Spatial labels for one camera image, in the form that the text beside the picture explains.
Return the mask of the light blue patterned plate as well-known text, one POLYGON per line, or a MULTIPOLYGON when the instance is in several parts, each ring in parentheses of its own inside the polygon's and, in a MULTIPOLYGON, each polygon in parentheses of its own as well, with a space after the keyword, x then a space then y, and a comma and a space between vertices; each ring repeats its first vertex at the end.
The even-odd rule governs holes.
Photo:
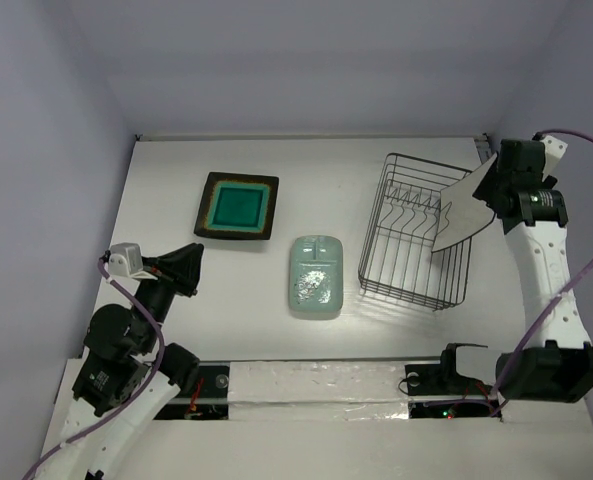
POLYGON ((299 317, 331 320, 344 301, 344 250, 328 235, 294 240, 289 255, 288 305, 299 317))

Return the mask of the teal green square plate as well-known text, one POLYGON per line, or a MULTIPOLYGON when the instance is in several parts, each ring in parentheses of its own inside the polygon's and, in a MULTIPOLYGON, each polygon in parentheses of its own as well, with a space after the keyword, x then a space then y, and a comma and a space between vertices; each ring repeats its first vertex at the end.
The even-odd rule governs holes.
POLYGON ((260 227, 271 224, 273 229, 278 187, 276 176, 210 172, 195 227, 204 223, 260 227))

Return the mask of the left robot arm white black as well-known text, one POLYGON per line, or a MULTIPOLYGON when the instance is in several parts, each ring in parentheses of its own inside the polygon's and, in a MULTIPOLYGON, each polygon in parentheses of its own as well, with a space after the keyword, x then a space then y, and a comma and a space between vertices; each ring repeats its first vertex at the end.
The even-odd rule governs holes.
POLYGON ((162 325, 176 297, 196 294, 203 253, 191 243, 145 257, 138 244, 120 243, 99 258, 101 276, 129 304, 106 304, 92 315, 58 440, 26 478, 115 478, 160 410, 195 388, 199 359, 166 342, 162 325))

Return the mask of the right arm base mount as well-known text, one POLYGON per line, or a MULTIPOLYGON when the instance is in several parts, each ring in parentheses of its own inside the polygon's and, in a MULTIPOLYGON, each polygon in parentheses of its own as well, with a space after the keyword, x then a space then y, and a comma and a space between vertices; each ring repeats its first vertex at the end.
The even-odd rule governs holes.
POLYGON ((405 366, 398 390, 408 398, 411 419, 501 417, 500 402, 490 395, 492 386, 457 371, 460 347, 483 348, 483 345, 449 343, 437 362, 405 366))

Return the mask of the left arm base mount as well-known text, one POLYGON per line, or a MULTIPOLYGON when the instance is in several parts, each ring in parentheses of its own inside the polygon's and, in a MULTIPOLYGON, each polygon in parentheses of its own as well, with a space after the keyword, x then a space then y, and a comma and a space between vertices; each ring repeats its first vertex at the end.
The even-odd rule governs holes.
POLYGON ((227 420, 229 417, 229 362, 201 363, 190 390, 170 400, 154 417, 159 421, 227 420))

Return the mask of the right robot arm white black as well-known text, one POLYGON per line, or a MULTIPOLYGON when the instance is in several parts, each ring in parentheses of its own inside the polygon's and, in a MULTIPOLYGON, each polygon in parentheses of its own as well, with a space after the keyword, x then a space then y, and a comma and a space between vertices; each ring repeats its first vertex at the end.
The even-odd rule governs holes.
POLYGON ((526 331, 496 362, 492 392, 504 402, 575 403, 593 388, 593 344, 573 292, 593 269, 593 258, 570 274, 569 216, 552 174, 567 150, 560 134, 504 139, 488 161, 440 193, 433 251, 499 220, 519 273, 526 331))

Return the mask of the white round plate black rim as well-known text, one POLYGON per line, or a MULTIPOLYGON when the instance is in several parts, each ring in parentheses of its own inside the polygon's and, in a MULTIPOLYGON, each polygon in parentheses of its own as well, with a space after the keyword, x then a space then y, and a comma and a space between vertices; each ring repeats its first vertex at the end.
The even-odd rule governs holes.
POLYGON ((497 154, 494 154, 472 173, 440 191, 439 223, 433 253, 470 239, 494 221, 493 210, 473 194, 496 159, 497 154))

